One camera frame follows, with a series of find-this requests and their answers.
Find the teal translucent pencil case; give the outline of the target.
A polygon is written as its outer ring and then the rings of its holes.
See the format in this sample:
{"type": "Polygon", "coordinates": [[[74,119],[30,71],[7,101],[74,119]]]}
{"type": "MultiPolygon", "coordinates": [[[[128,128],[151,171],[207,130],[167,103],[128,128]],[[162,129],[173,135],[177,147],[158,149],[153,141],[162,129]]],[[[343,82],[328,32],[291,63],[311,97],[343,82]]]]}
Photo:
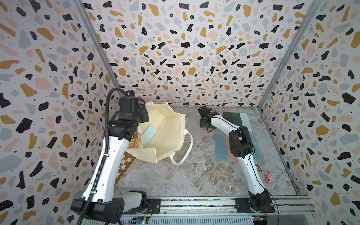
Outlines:
{"type": "Polygon", "coordinates": [[[252,140],[252,144],[254,146],[254,161],[256,162],[260,162],[262,160],[262,155],[261,155],[261,151],[260,151],[260,146],[257,142],[256,136],[254,135],[253,132],[250,132],[250,137],[252,140]]]}

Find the dark green book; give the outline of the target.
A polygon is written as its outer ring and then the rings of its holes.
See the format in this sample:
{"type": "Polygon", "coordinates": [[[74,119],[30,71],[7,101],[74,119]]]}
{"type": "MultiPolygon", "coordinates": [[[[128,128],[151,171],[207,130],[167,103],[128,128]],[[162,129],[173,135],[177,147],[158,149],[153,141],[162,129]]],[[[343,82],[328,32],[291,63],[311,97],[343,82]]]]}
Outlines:
{"type": "Polygon", "coordinates": [[[241,120],[240,114],[238,112],[232,112],[231,117],[232,117],[233,124],[235,124],[239,127],[242,127],[242,120],[241,120]]]}

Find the cream floral canvas bag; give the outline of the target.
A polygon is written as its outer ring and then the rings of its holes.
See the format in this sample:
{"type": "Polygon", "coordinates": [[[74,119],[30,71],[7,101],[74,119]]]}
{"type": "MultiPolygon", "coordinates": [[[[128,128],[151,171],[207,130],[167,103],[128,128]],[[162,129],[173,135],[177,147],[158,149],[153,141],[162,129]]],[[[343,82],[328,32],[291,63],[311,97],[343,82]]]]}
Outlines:
{"type": "Polygon", "coordinates": [[[170,158],[174,165],[181,165],[190,154],[194,141],[192,135],[186,129],[186,115],[175,112],[168,103],[154,104],[149,102],[146,104],[146,109],[149,122],[140,124],[126,152],[146,162],[157,163],[165,158],[170,158]],[[144,148],[142,133],[149,125],[153,125],[157,132],[144,148]],[[179,162],[176,162],[174,156],[183,147],[186,135],[190,137],[189,148],[184,157],[179,162]]]}

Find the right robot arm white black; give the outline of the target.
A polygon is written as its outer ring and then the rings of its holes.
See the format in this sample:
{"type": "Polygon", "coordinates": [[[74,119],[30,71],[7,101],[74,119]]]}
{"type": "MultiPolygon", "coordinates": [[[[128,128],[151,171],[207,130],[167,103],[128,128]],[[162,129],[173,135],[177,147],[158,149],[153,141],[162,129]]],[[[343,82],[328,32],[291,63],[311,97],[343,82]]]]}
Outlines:
{"type": "Polygon", "coordinates": [[[237,209],[249,209],[255,213],[275,212],[273,197],[264,187],[255,167],[255,148],[248,128],[233,124],[208,105],[201,105],[198,111],[201,116],[200,127],[217,128],[228,135],[230,152],[240,162],[246,176],[249,200],[240,203],[237,209]]]}

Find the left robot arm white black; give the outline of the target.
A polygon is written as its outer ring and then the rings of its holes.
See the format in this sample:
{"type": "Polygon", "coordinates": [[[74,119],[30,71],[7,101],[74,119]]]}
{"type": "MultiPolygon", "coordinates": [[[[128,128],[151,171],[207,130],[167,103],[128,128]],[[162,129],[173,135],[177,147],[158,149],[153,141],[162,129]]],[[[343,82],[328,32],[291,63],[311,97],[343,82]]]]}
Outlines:
{"type": "Polygon", "coordinates": [[[125,212],[148,210],[145,192],[130,191],[122,197],[114,197],[115,180],[124,153],[139,124],[148,121],[146,108],[117,111],[112,118],[106,116],[104,145],[94,175],[82,197],[71,203],[71,210],[79,215],[78,225],[83,224],[84,219],[115,224],[125,212]]]}

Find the light mint pencil case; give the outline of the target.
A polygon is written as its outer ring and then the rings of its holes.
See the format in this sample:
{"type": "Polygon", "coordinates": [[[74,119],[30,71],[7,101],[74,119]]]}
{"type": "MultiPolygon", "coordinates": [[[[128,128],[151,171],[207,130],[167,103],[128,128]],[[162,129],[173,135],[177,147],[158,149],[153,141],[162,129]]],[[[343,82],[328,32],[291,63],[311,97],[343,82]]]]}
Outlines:
{"type": "Polygon", "coordinates": [[[241,117],[242,125],[247,127],[249,132],[252,132],[252,127],[250,125],[250,120],[249,120],[248,114],[245,112],[240,112],[240,117],[241,117]]]}

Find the sage green pencil case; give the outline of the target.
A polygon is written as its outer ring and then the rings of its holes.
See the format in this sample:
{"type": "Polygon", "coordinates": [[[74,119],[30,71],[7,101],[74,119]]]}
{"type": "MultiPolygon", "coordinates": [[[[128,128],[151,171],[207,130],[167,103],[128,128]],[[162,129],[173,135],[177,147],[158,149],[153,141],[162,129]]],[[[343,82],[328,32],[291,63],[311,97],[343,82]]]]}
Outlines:
{"type": "Polygon", "coordinates": [[[147,129],[142,133],[142,143],[145,148],[150,140],[155,136],[157,129],[153,125],[149,125],[147,129]]]}

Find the black pencil case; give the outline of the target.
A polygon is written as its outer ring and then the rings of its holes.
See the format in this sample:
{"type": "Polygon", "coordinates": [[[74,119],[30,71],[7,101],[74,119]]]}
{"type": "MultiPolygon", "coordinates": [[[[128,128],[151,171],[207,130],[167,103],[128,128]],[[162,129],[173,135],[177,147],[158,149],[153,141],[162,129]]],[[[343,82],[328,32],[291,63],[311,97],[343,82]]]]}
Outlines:
{"type": "Polygon", "coordinates": [[[230,123],[233,122],[231,112],[223,112],[222,116],[223,116],[224,119],[226,119],[230,123]]]}

